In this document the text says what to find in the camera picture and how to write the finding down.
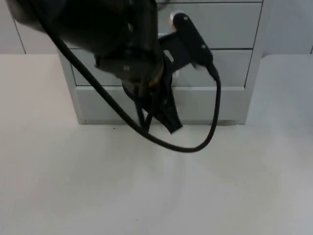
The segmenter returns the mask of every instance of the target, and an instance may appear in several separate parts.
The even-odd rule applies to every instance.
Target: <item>white tabletop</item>
[[[1,235],[312,235],[312,56],[263,59],[247,125],[193,155],[78,125],[56,55],[1,55],[0,75]]]

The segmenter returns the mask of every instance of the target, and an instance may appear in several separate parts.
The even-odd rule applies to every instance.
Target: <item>white table surface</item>
[[[264,58],[247,125],[193,155],[78,125],[57,55],[0,55],[0,75],[1,235],[313,234],[313,56]]]

